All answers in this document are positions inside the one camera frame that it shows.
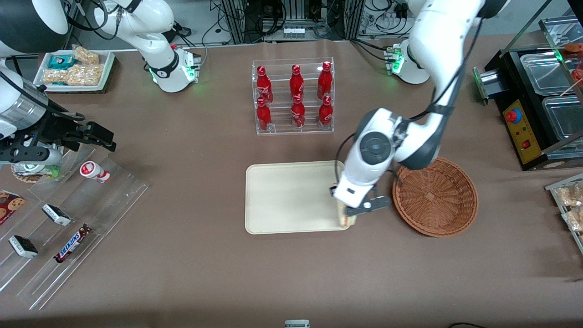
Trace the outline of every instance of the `white plate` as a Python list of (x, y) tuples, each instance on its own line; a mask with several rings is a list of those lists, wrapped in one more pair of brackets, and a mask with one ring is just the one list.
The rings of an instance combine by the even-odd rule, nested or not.
[[(105, 88), (107, 78), (111, 72), (111, 67), (113, 66), (113, 62), (115, 60), (115, 55), (111, 51), (100, 51), (100, 50), (91, 50), (91, 52), (96, 53), (99, 55), (99, 64), (103, 65), (103, 73), (101, 78), (99, 79), (99, 83), (97, 85), (51, 85), (46, 84), (48, 92), (92, 92), (92, 91), (100, 91)], [(44, 54), (43, 61), (40, 64), (40, 68), (37, 71), (37, 75), (34, 77), (33, 84), (36, 86), (44, 84), (43, 76), (44, 70), (48, 66), (48, 62), (52, 56), (55, 55), (71, 55), (73, 50), (59, 50), (54, 53)]]
[[(338, 172), (344, 164), (338, 162)], [(251, 165), (245, 181), (245, 229), (265, 233), (339, 231), (334, 161)]]

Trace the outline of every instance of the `red switch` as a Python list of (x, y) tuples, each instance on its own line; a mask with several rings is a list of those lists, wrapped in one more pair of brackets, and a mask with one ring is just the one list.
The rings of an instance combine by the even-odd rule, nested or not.
[(518, 114), (511, 110), (508, 113), (506, 113), (506, 120), (510, 123), (514, 123), (516, 120), (518, 119)]

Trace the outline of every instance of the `clear acrylic bottle rack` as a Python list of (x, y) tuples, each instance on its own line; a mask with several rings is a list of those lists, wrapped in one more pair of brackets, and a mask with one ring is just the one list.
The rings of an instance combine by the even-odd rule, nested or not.
[[(334, 113), (332, 113), (332, 123), (327, 129), (318, 126), (318, 113), (322, 100), (318, 99), (318, 77), (322, 71), (322, 63), (329, 61), (332, 63), (332, 107), (334, 113), (335, 94), (334, 84), (336, 76), (334, 75), (334, 58), (304, 58), (304, 59), (283, 59), (283, 60), (255, 60), (251, 68), (251, 84), (253, 91), (253, 102), (255, 112), (255, 129), (257, 134), (297, 134), (297, 133), (332, 133), (334, 132)], [(292, 65), (298, 64), (301, 68), (301, 76), (304, 78), (304, 101), (305, 106), (305, 125), (302, 128), (296, 128), (292, 125), (292, 99), (290, 94), (290, 78), (292, 77)], [(269, 104), (271, 110), (271, 120), (273, 128), (270, 131), (264, 131), (259, 127), (257, 119), (257, 67), (264, 66), (267, 76), (271, 80), (273, 90), (273, 103)]]
[[(82, 177), (78, 172), (86, 160), (108, 170), (110, 179), (100, 184)], [(0, 290), (14, 280), (18, 297), (30, 309), (41, 309), (51, 299), (148, 188), (108, 157), (98, 156), (91, 146), (69, 152), (60, 165), (64, 174), (39, 180), (28, 195), (22, 195), (27, 203), (8, 219), (10, 225), (0, 226)], [(72, 222), (67, 226), (54, 223), (43, 213), (44, 204), (59, 207)], [(63, 263), (57, 263), (53, 257), (83, 224), (93, 231)], [(8, 242), (13, 235), (30, 239), (38, 255), (33, 259), (18, 256)]]

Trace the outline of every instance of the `table surface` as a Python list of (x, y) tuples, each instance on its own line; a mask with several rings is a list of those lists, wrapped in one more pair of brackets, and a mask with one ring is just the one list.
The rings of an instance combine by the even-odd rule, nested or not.
[[(116, 53), (109, 93), (51, 98), (114, 131), (110, 158), (151, 187), (44, 309), (1, 293), (0, 325), (581, 326), (581, 255), (544, 190), (581, 170), (520, 171), (496, 106), (477, 100), (472, 67), (510, 38), (480, 38), (443, 138), (440, 155), (472, 178), (480, 204), (474, 224), (447, 239), (420, 235), (393, 207), (340, 232), (250, 235), (244, 227), (249, 165), (331, 160), (364, 113), (425, 109), (431, 82), (407, 85), (349, 42), (319, 41), (211, 48), (201, 81), (168, 94), (142, 71), (139, 53)], [(251, 61), (329, 56), (336, 131), (257, 136)], [(29, 187), (7, 168), (0, 177), (4, 189)]]

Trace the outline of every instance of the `coca-cola bottle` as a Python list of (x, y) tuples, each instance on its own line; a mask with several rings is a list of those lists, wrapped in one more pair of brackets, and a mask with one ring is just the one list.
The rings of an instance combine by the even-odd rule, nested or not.
[(257, 91), (259, 95), (268, 103), (273, 102), (273, 91), (271, 90), (271, 80), (267, 77), (267, 73), (265, 72), (265, 66), (259, 66), (257, 68)]
[(318, 115), (318, 126), (323, 129), (328, 129), (332, 124), (332, 113), (334, 112), (332, 108), (332, 97), (324, 96), (322, 102), (323, 104), (320, 106)]
[(300, 66), (294, 64), (291, 66), (290, 78), (290, 96), (300, 95), (304, 97), (304, 78), (300, 74)]
[(322, 72), (318, 77), (318, 99), (323, 99), (324, 96), (330, 95), (332, 90), (332, 72), (330, 68), (332, 68), (331, 62), (325, 61), (322, 64)]
[(301, 103), (303, 97), (300, 94), (293, 96), (291, 106), (291, 124), (296, 128), (304, 127), (305, 124), (305, 107)]
[(269, 107), (267, 107), (267, 101), (263, 97), (257, 99), (257, 120), (259, 121), (260, 129), (269, 131), (273, 128), (273, 123), (271, 122), (271, 111), (269, 110)]

